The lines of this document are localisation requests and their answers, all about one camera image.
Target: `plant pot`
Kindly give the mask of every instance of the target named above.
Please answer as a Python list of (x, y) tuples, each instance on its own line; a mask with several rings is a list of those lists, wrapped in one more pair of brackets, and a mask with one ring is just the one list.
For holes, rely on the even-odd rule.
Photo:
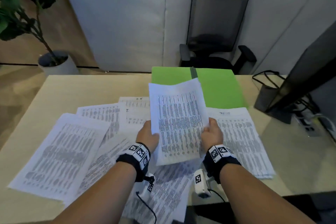
[(78, 68), (76, 67), (70, 55), (68, 55), (66, 52), (63, 51), (54, 51), (54, 54), (57, 57), (68, 57), (68, 58), (61, 65), (49, 67), (49, 64), (53, 61), (51, 59), (51, 55), (49, 53), (46, 53), (41, 57), (39, 57), (38, 65), (44, 71), (46, 76), (62, 75), (62, 74), (79, 74)]

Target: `potted plant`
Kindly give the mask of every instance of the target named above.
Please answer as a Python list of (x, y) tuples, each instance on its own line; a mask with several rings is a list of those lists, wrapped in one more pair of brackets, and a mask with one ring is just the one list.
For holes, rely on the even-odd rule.
[(36, 18), (30, 18), (19, 0), (0, 0), (0, 39), (8, 41), (23, 34), (36, 37), (48, 53), (40, 56), (38, 65), (47, 74), (78, 74), (71, 57), (63, 51), (53, 51), (43, 37), (40, 13), (56, 0), (31, 0), (36, 5)]

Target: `mesh backrest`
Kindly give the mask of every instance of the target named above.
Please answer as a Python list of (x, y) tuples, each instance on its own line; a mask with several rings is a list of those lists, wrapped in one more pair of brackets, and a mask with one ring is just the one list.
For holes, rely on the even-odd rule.
[(202, 40), (203, 43), (212, 41), (222, 46), (222, 51), (232, 51), (247, 2), (248, 0), (192, 0), (187, 44), (195, 47), (201, 36), (201, 39), (205, 39)]

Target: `floor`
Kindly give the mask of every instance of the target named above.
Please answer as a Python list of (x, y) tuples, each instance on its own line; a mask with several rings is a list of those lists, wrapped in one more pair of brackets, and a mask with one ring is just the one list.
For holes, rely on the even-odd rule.
[[(100, 69), (80, 68), (80, 74), (113, 75)], [(0, 150), (45, 81), (37, 66), (0, 65)]]

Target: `wooden desk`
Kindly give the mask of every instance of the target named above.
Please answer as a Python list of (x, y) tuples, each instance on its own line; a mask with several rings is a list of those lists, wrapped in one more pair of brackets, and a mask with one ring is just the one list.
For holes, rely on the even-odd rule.
[[(295, 122), (287, 125), (255, 110), (258, 89), (251, 76), (238, 75), (237, 80), (277, 173), (263, 182), (281, 196), (336, 190), (336, 147), (331, 140), (326, 135), (309, 138)], [(150, 74), (49, 76), (0, 152), (0, 223), (51, 220), (62, 211), (59, 201), (6, 188), (62, 113), (115, 103), (120, 96), (148, 96), (150, 81)], [(210, 202), (220, 199), (190, 193), (189, 204)]]

